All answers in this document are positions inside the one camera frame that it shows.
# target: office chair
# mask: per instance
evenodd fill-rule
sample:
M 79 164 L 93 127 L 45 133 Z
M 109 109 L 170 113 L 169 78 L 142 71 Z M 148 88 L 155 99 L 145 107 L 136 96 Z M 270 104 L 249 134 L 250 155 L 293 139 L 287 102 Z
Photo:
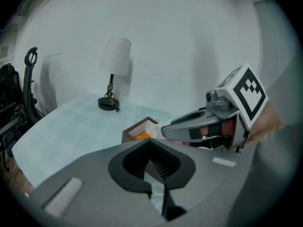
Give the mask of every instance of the office chair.
M 33 68 L 35 66 L 35 63 L 37 62 L 37 47 L 31 48 L 25 58 L 24 63 L 26 64 L 25 67 L 25 74 L 24 74 L 24 83 L 23 83 L 23 101 L 25 104 L 25 107 L 27 109 L 27 115 L 29 117 L 29 120 L 35 124 L 40 119 L 42 119 L 42 116 L 38 112 L 38 110 L 35 107 L 35 104 L 37 103 L 37 100 L 34 98 L 34 95 L 31 91 L 31 85 L 32 85 L 32 73 Z

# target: lamp base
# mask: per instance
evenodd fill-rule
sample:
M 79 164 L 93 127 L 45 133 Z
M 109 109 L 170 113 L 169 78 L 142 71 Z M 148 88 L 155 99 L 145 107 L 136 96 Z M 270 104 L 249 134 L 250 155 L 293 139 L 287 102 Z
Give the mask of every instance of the lamp base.
M 117 99 L 114 99 L 115 105 L 109 105 L 109 101 L 106 97 L 102 97 L 98 99 L 98 106 L 99 108 L 106 110 L 106 111 L 119 111 L 119 101 Z

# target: window blind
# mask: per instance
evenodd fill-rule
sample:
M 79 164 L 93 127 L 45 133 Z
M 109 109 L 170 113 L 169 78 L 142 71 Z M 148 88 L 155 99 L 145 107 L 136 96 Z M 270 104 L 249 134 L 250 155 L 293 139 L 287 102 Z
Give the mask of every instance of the window blind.
M 298 39 L 287 16 L 274 0 L 256 2 L 255 5 L 262 37 L 259 77 L 267 89 L 294 56 Z

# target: white strip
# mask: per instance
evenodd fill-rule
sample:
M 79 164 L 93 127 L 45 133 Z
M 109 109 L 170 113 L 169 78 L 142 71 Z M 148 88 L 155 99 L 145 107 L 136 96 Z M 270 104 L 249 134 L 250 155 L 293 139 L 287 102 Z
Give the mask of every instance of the white strip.
M 207 150 L 214 150 L 214 148 L 207 148 L 207 147 L 204 147 L 204 146 L 200 146 L 200 147 L 198 147 L 199 149 L 207 149 Z
M 236 165 L 236 162 L 234 162 L 234 161 L 224 160 L 224 159 L 218 158 L 218 157 L 214 157 L 213 162 L 218 163 L 220 165 L 229 166 L 229 167 L 234 167 Z
M 60 218 L 68 208 L 70 202 L 82 187 L 83 181 L 72 178 L 56 196 L 45 206 L 44 210 L 49 214 Z

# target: orange object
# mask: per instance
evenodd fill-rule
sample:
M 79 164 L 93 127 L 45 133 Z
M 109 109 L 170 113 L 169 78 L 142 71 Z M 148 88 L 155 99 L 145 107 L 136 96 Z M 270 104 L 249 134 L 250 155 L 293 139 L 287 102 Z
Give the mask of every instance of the orange object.
M 135 140 L 143 140 L 143 139 L 151 139 L 151 136 L 148 133 L 146 133 L 146 131 L 143 131 L 141 134 L 138 134 L 134 138 Z

